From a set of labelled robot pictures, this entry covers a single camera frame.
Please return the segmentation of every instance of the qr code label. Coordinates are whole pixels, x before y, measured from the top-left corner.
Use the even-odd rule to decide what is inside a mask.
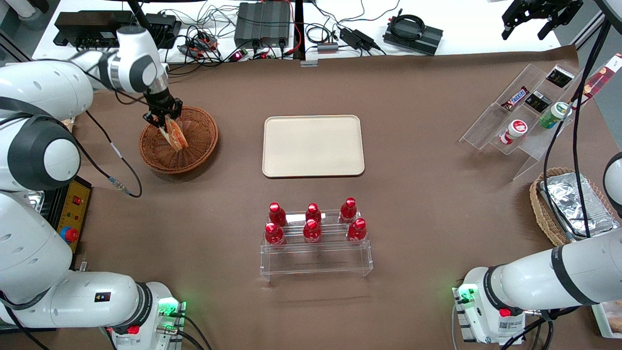
[[[499,318],[499,332],[500,333],[515,333],[522,329],[523,322],[521,316],[512,317],[500,317]]]

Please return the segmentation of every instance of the red bottle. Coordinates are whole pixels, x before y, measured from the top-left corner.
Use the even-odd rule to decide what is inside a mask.
[[[305,219],[313,219],[317,221],[318,224],[322,222],[322,213],[316,203],[309,204],[309,208],[307,208],[307,212],[305,213]]]
[[[360,217],[350,224],[346,239],[351,242],[357,242],[363,240],[365,236],[367,236],[367,222]]]
[[[287,225],[285,210],[283,210],[277,202],[270,204],[270,214],[268,214],[268,217],[270,218],[270,222],[273,222],[278,226],[283,227]]]
[[[307,220],[305,228],[302,229],[307,243],[320,243],[322,241],[322,228],[314,219]]]
[[[285,241],[283,229],[273,222],[268,222],[266,224],[266,242],[271,245],[282,245],[287,243]]]
[[[339,212],[339,222],[345,224],[353,222],[357,211],[354,198],[350,197],[346,199],[346,202],[341,206],[341,211]]]

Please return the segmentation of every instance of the brown tabletop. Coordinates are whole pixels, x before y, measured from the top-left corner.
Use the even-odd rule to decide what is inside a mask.
[[[202,69],[173,79],[171,92],[211,113],[220,141],[206,166],[182,176],[153,173],[141,161],[145,106],[98,94],[90,110],[136,168],[144,195],[133,199],[112,189],[83,159],[80,176],[96,186],[82,238],[86,259],[93,271],[165,283],[188,301],[188,315],[215,350],[451,349],[456,281],[473,267],[552,247],[529,203],[528,187],[542,166],[512,182],[525,154],[479,152],[458,140],[527,63],[549,70],[560,61],[576,65],[574,49]],[[616,145],[595,104],[582,111],[581,171],[601,186]],[[361,120],[361,176],[264,177],[266,118],[342,114]],[[102,168],[136,191],[131,173],[88,118],[78,119],[75,135]],[[551,166],[572,167],[570,139],[564,131]],[[312,201],[336,208],[349,196],[368,220],[374,270],[366,278],[328,273],[268,283],[260,276],[270,202],[286,210],[304,210]],[[37,336],[52,350],[109,349],[97,329]],[[497,348],[457,337],[459,349]],[[521,348],[531,346],[532,337]],[[15,334],[0,336],[0,348],[36,346]],[[619,341],[600,337],[587,308],[555,322],[551,349],[619,348]]]

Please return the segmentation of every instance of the tiered acrylic stand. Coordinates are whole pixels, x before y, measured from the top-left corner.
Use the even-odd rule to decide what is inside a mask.
[[[564,88],[560,88],[546,80],[547,72],[544,72],[533,64],[529,64],[518,77],[514,79],[512,84],[508,86],[501,96],[481,114],[471,128],[460,138],[460,141],[466,141],[477,149],[482,149],[487,144],[491,144],[506,155],[511,154],[516,149],[520,149],[527,153],[529,159],[518,173],[516,173],[513,180],[531,169],[542,159],[544,153],[546,153],[549,143],[553,138],[553,134],[557,129],[557,125],[551,129],[541,127],[540,124],[538,124],[540,116],[548,113],[555,103],[559,101],[567,103],[570,101],[580,83],[581,72],[578,72],[577,69],[564,65],[557,65],[557,67],[573,73],[575,78],[566,84]],[[527,96],[514,105],[511,111],[507,111],[503,108],[501,105],[512,98],[522,87],[526,87],[529,90]],[[534,91],[541,92],[544,96],[553,101],[551,106],[546,108],[542,113],[539,113],[525,103],[525,100],[527,100],[529,95]],[[510,122],[516,119],[527,123],[529,127],[527,133],[524,137],[514,140],[511,144],[503,144],[499,140],[499,135],[508,127]],[[573,115],[570,115],[564,122],[564,126],[568,125],[572,119]]]
[[[287,212],[283,227],[287,243],[270,245],[261,241],[259,271],[270,280],[274,275],[359,271],[365,277],[373,268],[369,233],[359,242],[346,240],[348,224],[339,223],[339,210],[322,211],[322,241],[305,243],[302,229],[305,212]]]

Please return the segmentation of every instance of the red cable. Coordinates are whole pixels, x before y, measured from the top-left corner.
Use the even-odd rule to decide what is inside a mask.
[[[287,1],[289,3],[289,7],[292,9],[292,18],[295,18],[296,14],[294,12],[294,6],[292,5],[292,2],[290,0],[280,0],[280,1]],[[300,29],[298,29],[298,26],[296,25],[295,20],[292,21],[294,23],[294,28],[296,29],[296,31],[298,32],[298,45],[296,45],[296,47],[294,47],[293,49],[291,49],[290,51],[287,51],[285,54],[286,55],[290,55],[293,54],[296,50],[298,50],[298,48],[300,47],[300,43],[302,42],[302,34],[300,33]]]

